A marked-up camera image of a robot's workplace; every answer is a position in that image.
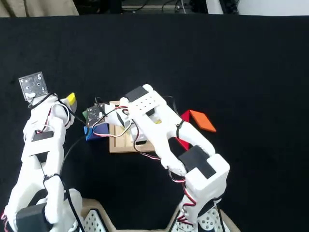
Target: orange tangram piece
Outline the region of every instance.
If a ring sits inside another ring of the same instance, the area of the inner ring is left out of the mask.
[[[190,114],[201,129],[211,132],[217,132],[216,128],[212,125],[212,123],[209,121],[209,119],[204,113],[190,110]]]

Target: wooden block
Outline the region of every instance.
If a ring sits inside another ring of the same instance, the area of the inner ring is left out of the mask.
[[[119,104],[118,101],[111,101],[110,103]],[[117,135],[121,134],[124,131],[124,128],[121,126],[110,125],[110,134]],[[143,152],[154,151],[154,146],[147,141],[145,144],[136,145],[137,150]],[[133,142],[129,133],[125,133],[123,136],[118,138],[110,137],[110,153],[126,153],[126,152],[136,152],[133,147]]]

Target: black tablecloth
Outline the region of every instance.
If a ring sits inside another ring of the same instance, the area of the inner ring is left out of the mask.
[[[0,19],[1,208],[30,116],[17,79],[43,71],[50,92],[76,93],[79,114],[95,96],[117,100],[145,83],[174,96],[180,113],[206,113],[217,133],[204,135],[231,166],[223,210],[243,231],[303,228],[308,24],[222,15]],[[67,131],[65,150],[82,131],[79,122]],[[64,167],[67,185],[99,200],[118,229],[166,227],[181,186],[155,161],[108,150],[107,140],[79,143]]]

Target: circuit board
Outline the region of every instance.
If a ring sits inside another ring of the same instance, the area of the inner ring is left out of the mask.
[[[48,94],[42,72],[37,72],[18,79],[26,101]]]
[[[103,103],[100,104],[100,107],[104,110]],[[93,124],[95,124],[98,120],[100,120],[103,117],[103,113],[100,111],[97,105],[87,108],[86,112],[87,112],[86,123],[88,127],[92,127]]]

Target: gray curtain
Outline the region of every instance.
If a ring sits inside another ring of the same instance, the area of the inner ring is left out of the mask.
[[[78,15],[73,0],[0,0],[0,17]]]

